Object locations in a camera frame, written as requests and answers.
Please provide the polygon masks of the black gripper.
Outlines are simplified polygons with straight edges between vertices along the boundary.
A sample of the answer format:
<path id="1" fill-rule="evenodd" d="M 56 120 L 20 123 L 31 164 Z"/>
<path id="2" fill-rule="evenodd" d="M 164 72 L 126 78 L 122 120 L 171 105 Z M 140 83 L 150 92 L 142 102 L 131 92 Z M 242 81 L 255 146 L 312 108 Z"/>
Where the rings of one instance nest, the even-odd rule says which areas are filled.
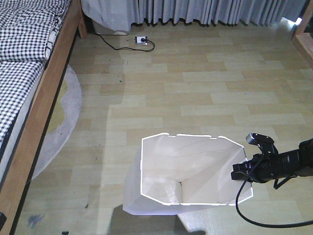
<path id="1" fill-rule="evenodd" d="M 254 173 L 249 176 L 255 165 L 256 162 L 254 162 L 253 160 L 245 161 L 239 164 L 233 164 L 233 171 L 230 174 L 231 179 L 234 181 L 244 181 L 245 179 L 247 179 L 248 182 L 256 182 Z"/>

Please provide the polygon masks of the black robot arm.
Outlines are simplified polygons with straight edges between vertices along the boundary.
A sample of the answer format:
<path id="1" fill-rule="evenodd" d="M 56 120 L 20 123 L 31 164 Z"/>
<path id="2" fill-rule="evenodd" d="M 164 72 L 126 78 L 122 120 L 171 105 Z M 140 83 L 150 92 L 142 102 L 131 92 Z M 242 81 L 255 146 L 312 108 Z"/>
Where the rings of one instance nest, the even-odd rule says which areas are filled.
<path id="1" fill-rule="evenodd" d="M 270 180 L 284 178 L 282 184 L 290 178 L 308 177 L 313 175 L 313 140 L 299 144 L 299 148 L 278 153 L 262 151 L 253 155 L 249 161 L 234 164 L 231 179 L 249 182 L 266 183 Z"/>

